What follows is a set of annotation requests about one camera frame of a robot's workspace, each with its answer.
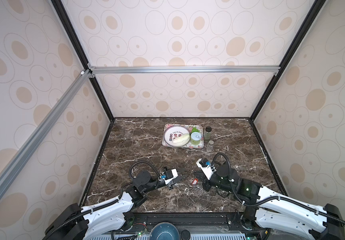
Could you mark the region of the red key tag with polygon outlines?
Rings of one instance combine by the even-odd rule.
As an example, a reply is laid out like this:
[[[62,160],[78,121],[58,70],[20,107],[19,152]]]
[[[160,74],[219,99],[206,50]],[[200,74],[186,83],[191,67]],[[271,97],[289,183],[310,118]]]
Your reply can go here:
[[[194,180],[191,182],[192,185],[196,185],[197,183],[198,183],[198,179],[194,179]]]

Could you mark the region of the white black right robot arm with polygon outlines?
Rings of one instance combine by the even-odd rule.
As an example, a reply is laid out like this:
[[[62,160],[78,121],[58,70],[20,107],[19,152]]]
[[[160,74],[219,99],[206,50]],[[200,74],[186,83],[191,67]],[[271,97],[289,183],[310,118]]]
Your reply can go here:
[[[216,188],[245,207],[240,217],[243,227],[277,229],[308,240],[344,240],[345,221],[338,207],[307,204],[279,194],[262,184],[241,178],[224,153],[212,161],[196,161],[196,178],[205,191]]]

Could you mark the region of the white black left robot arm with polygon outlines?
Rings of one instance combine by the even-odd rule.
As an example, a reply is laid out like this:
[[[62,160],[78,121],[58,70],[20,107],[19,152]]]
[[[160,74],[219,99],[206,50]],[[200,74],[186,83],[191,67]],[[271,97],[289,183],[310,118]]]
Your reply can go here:
[[[160,173],[147,161],[134,163],[128,171],[131,182],[120,188],[120,194],[102,203],[80,207],[68,206],[45,230],[45,240],[90,240],[101,234],[131,228],[132,210],[147,200],[147,193],[173,186],[182,180],[177,169]]]

